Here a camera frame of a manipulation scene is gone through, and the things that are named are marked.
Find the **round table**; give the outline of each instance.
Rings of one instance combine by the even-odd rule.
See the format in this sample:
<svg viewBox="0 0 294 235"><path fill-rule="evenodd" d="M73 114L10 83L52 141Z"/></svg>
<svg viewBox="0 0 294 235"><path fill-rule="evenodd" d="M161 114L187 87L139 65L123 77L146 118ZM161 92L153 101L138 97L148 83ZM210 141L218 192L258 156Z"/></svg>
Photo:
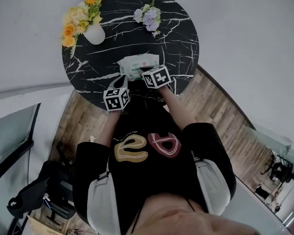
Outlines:
<svg viewBox="0 0 294 235"><path fill-rule="evenodd" d="M159 35L153 38L142 23L133 20L134 11L152 0L102 0L101 26L106 38L93 45L80 35L74 57L62 47L65 72L75 89L89 102L106 109L103 92L120 75L118 61L143 53L159 55L160 65L169 70L176 95L183 92L194 76L199 57L198 36L190 16L174 0L155 0L161 10ZM132 90L130 95L157 98L155 90Z"/></svg>

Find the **wet wipes package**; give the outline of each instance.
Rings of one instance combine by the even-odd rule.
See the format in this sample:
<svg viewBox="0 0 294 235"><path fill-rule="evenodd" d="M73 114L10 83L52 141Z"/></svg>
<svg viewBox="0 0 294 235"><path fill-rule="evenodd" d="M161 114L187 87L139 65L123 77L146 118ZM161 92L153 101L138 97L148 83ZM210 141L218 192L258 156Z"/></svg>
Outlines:
<svg viewBox="0 0 294 235"><path fill-rule="evenodd" d="M141 79L138 68L159 65L159 55L145 53L127 56L121 59L118 64L121 75L127 75L129 81L135 81Z"/></svg>

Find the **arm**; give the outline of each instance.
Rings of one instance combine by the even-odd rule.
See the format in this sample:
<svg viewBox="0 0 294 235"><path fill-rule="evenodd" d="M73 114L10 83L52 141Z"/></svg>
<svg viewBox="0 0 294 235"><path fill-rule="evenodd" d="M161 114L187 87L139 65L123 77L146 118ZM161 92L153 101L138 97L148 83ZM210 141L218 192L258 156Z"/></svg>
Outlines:
<svg viewBox="0 0 294 235"><path fill-rule="evenodd" d="M165 99L174 122L182 130L183 144L195 157L211 160L217 165L228 184L232 198L236 189L236 179L230 159L214 126L210 123L196 123L195 118L167 86L161 87L159 93Z"/></svg>
<svg viewBox="0 0 294 235"><path fill-rule="evenodd" d="M121 111L113 111L110 113L102 132L97 138L96 143L105 145L110 148L112 136L121 115Z"/></svg>
<svg viewBox="0 0 294 235"><path fill-rule="evenodd" d="M182 103L175 97L171 90L167 86L163 86L159 89L159 93L165 99L165 102L170 110L172 118L176 125L183 130L187 125L196 123L192 114L186 110Z"/></svg>

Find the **graphic print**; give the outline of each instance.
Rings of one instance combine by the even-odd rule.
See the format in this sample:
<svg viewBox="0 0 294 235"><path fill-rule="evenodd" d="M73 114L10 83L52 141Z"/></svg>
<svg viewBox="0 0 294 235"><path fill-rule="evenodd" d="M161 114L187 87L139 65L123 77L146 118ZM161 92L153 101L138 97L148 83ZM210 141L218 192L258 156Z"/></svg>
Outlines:
<svg viewBox="0 0 294 235"><path fill-rule="evenodd" d="M159 152L161 155L167 157L167 158L174 158L176 157L181 149L181 143L177 139L175 135L169 132L167 137L160 137L157 133L150 133L148 134L148 142L151 144L151 146ZM171 142L172 148L167 149L163 146L164 142Z"/></svg>
<svg viewBox="0 0 294 235"><path fill-rule="evenodd" d="M134 140L132 143L125 144L129 140ZM123 142L118 143L114 146L114 156L118 162L129 161L134 163L139 163L144 161L148 157L148 152L138 151L130 152L125 151L126 148L140 149L145 147L147 141L144 137L133 134L128 136Z"/></svg>

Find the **white vase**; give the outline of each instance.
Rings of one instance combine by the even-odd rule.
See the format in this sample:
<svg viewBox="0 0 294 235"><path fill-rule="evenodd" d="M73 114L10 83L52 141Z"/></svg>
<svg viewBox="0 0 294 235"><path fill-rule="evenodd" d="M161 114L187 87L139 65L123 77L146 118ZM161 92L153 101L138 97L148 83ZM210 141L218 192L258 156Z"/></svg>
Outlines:
<svg viewBox="0 0 294 235"><path fill-rule="evenodd" d="M89 25L87 27L84 36L91 44L99 45L105 39L106 34L104 33L104 30L102 29L101 25L99 23L96 23L93 25Z"/></svg>

